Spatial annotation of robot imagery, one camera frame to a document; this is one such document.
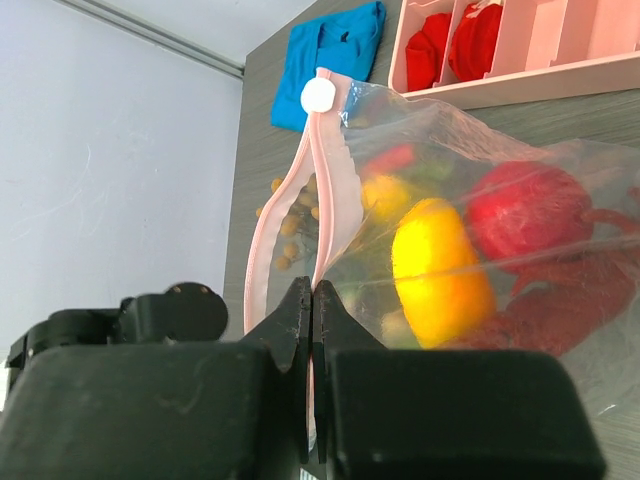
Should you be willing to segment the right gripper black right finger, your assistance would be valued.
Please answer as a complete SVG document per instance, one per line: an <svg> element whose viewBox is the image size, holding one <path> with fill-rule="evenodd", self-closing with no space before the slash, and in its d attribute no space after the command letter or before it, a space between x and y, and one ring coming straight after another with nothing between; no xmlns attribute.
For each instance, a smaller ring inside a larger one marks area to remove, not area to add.
<svg viewBox="0 0 640 480"><path fill-rule="evenodd" d="M553 357L393 350L328 281L313 294L314 414L330 479L601 479L607 466Z"/></svg>

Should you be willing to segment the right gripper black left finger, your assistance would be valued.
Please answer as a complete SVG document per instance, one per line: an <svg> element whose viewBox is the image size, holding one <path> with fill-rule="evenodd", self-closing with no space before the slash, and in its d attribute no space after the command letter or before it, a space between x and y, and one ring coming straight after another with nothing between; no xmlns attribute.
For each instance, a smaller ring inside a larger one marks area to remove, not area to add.
<svg viewBox="0 0 640 480"><path fill-rule="evenodd" d="M295 479L311 286L236 341L60 346L9 372L5 479Z"/></svg>

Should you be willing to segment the yellow toy mango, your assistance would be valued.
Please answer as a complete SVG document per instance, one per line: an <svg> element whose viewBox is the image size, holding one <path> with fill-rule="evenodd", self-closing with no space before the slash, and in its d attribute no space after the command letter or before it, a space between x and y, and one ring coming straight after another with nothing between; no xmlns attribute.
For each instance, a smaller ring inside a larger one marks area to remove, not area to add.
<svg viewBox="0 0 640 480"><path fill-rule="evenodd" d="M403 216L391 263L404 316L423 348L440 346L497 311L465 224L444 199L423 199Z"/></svg>

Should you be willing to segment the clear zip top bag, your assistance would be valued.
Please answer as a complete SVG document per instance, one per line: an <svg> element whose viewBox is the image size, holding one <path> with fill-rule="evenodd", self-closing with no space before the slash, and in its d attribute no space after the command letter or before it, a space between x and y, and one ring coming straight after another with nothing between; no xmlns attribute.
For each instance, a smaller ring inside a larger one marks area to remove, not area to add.
<svg viewBox="0 0 640 480"><path fill-rule="evenodd" d="M438 100L319 68L258 214L244 327L301 263L392 349L519 349L562 362L587 410L639 405L639 152L531 146Z"/></svg>

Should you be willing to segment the red toy apple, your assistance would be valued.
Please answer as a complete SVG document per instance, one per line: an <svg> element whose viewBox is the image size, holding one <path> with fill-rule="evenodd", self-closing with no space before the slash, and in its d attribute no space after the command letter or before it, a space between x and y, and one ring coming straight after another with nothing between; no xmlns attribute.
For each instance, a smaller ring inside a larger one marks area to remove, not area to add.
<svg viewBox="0 0 640 480"><path fill-rule="evenodd" d="M472 187L466 219L485 257L516 274L539 253L589 240L594 226L583 215L591 208L590 195L566 171L512 161Z"/></svg>

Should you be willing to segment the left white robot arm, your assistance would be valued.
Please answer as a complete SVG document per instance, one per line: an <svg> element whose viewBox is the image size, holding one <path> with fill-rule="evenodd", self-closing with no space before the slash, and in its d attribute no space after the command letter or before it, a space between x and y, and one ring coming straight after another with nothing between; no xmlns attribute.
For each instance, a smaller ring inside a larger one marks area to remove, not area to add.
<svg viewBox="0 0 640 480"><path fill-rule="evenodd" d="M216 341L228 318L212 289L178 283L163 293L127 297L116 308L57 311L13 343L6 367L21 371L34 356L60 346Z"/></svg>

